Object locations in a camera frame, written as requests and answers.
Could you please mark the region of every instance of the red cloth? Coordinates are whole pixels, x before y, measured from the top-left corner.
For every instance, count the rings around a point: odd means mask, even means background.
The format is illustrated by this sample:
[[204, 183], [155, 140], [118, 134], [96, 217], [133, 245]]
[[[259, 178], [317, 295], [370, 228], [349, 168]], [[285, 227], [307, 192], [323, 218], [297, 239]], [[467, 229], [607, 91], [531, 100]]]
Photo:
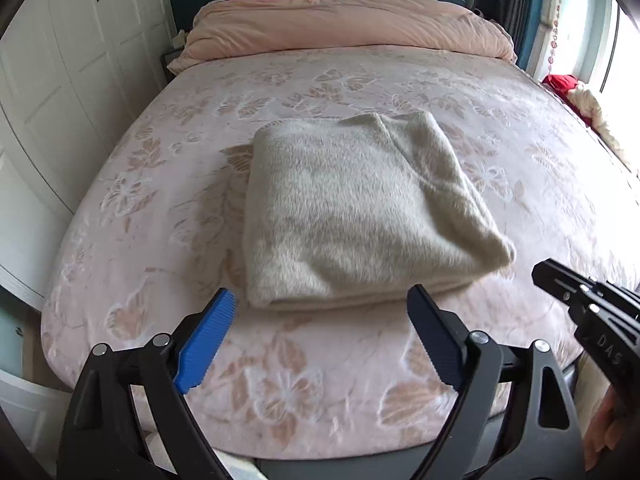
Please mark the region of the red cloth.
[[571, 110], [573, 110], [574, 113], [584, 121], [584, 124], [586, 124], [588, 127], [591, 127], [591, 119], [588, 117], [583, 117], [582, 114], [580, 113], [580, 110], [578, 110], [578, 108], [576, 108], [569, 101], [569, 99], [566, 98], [566, 93], [569, 90], [573, 90], [575, 87], [578, 86], [578, 80], [575, 78], [575, 76], [571, 74], [567, 74], [567, 75], [549, 74], [542, 80], [542, 82], [551, 86], [551, 89], [555, 92], [555, 94], [559, 98], [561, 98], [562, 101], [564, 101], [565, 104], [569, 108], [571, 108]]

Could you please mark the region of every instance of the dark blue gripper pad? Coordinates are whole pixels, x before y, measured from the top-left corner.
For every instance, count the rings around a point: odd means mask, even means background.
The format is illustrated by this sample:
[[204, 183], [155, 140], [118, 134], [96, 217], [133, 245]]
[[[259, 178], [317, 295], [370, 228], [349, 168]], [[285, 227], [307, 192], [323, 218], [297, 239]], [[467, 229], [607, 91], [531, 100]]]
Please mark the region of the dark blue gripper pad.
[[183, 395], [204, 379], [236, 314], [236, 298], [228, 290], [221, 290], [213, 302], [178, 354], [174, 384]]
[[465, 379], [465, 325], [456, 314], [440, 310], [421, 285], [409, 289], [406, 310], [440, 380], [459, 392]]

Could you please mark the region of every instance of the blanket fold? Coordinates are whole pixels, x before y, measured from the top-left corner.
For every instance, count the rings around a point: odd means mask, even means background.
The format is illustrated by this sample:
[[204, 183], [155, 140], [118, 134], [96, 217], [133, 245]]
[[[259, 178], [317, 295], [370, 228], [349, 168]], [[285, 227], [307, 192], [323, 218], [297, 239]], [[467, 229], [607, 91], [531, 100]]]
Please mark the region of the blanket fold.
[[168, 68], [179, 74], [226, 57], [375, 44], [516, 59], [501, 27], [438, 0], [232, 0], [200, 9], [183, 53]]
[[279, 120], [254, 139], [249, 302], [315, 310], [441, 292], [515, 259], [428, 112]]

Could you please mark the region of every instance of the floral bedspread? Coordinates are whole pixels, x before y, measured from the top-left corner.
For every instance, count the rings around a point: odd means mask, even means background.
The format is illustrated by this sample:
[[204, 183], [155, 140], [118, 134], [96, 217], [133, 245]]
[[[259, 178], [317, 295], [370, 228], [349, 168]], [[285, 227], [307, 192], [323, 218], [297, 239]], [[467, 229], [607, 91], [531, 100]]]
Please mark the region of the floral bedspread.
[[[277, 118], [429, 109], [500, 229], [510, 268], [436, 298], [505, 344], [579, 353], [565, 309], [531, 283], [554, 257], [635, 287], [638, 194], [593, 134], [508, 63], [398, 46], [288, 51], [186, 70], [130, 127], [60, 250], [43, 310], [47, 359], [69, 385], [92, 345], [171, 332], [219, 286], [238, 316], [188, 403], [213, 447], [247, 456], [356, 456], [432, 440], [455, 400], [400, 303], [248, 309], [241, 233], [252, 136]], [[153, 420], [138, 388], [146, 428]], [[504, 408], [500, 390], [495, 411]]]

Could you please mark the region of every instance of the pink duvet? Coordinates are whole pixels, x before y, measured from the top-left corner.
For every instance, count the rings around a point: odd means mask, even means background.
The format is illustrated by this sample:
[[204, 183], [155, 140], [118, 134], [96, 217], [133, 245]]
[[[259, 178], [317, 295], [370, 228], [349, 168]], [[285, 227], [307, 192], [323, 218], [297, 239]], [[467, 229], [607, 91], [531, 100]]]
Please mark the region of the pink duvet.
[[179, 74], [225, 57], [374, 44], [515, 60], [513, 42], [499, 26], [438, 0], [233, 0], [200, 9], [169, 69]]

